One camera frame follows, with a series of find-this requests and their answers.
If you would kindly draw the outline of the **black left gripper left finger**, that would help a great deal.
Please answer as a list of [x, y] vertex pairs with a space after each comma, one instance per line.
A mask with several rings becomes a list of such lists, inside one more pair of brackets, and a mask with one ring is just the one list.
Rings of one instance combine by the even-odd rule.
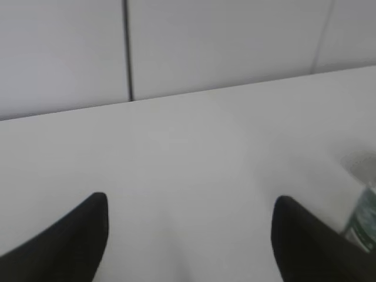
[[108, 236], [108, 198], [97, 192], [1, 256], [1, 281], [92, 281]]

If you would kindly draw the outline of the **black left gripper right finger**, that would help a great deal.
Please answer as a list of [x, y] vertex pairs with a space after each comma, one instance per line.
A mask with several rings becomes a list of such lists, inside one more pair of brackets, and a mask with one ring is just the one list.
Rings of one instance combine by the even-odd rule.
[[290, 196], [274, 204], [271, 245], [283, 281], [375, 281], [375, 254], [350, 243]]

